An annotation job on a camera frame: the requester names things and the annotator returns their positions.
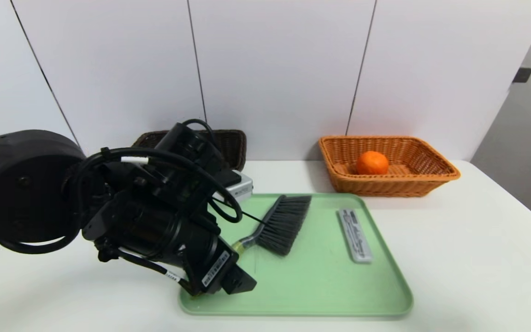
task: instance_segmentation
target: gray bristles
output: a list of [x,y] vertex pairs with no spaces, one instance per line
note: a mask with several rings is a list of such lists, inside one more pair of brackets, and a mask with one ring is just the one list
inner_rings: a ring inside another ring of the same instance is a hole
[[271,252],[286,256],[295,243],[310,206],[311,196],[284,197],[257,236],[257,244]]

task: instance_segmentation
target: brush handle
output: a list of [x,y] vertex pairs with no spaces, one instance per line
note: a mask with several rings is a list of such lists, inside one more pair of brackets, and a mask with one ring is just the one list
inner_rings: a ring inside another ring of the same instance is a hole
[[257,242],[257,237],[266,227],[267,221],[270,219],[271,215],[274,214],[276,208],[280,204],[280,201],[282,201],[282,199],[284,198],[286,198],[286,195],[280,195],[280,197],[278,197],[274,205],[272,205],[270,210],[268,210],[268,212],[261,220],[262,223],[257,227],[257,229],[255,229],[255,231],[251,235],[243,237],[232,245],[232,248],[239,254],[239,256],[241,256],[243,252],[245,252],[245,250],[255,245],[255,242]]

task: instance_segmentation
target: green tray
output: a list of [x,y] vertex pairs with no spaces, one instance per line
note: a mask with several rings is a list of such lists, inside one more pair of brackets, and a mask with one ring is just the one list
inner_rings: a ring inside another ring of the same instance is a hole
[[[278,194],[255,194],[242,209],[264,216]],[[251,292],[192,298],[182,290],[179,303],[192,315],[397,316],[413,306],[413,295],[364,202],[352,194],[313,194],[308,215],[290,254],[284,258],[254,246],[239,265],[255,280]],[[337,211],[356,211],[372,250],[371,263],[354,263]],[[257,222],[219,220],[230,244],[253,232]]]

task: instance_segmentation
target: wicker basket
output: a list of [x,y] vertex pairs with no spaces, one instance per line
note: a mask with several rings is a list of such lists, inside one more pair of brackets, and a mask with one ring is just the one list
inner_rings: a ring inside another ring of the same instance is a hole
[[[421,197],[458,179],[460,172],[421,139],[409,136],[326,136],[319,139],[336,191],[360,196]],[[366,151],[386,155],[388,174],[359,175],[356,160]]]
[[[168,132],[168,130],[146,132],[132,146],[154,148]],[[200,133],[207,134],[206,130],[201,130]],[[239,172],[242,171],[245,166],[245,153],[247,151],[245,133],[241,130],[215,130],[214,136],[230,168]]]

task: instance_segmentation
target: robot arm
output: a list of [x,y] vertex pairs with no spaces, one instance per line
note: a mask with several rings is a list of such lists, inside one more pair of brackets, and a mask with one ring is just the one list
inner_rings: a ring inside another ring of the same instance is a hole
[[[123,258],[177,281],[192,295],[250,291],[255,280],[219,236],[217,219],[238,222],[238,202],[216,179],[223,158],[206,139],[176,124],[155,149],[104,148],[85,158],[69,139],[43,130],[0,136],[0,244],[46,254],[82,231],[99,260]],[[212,200],[218,192],[235,211]],[[29,243],[59,239],[34,246]],[[154,262],[182,267],[187,279]]]

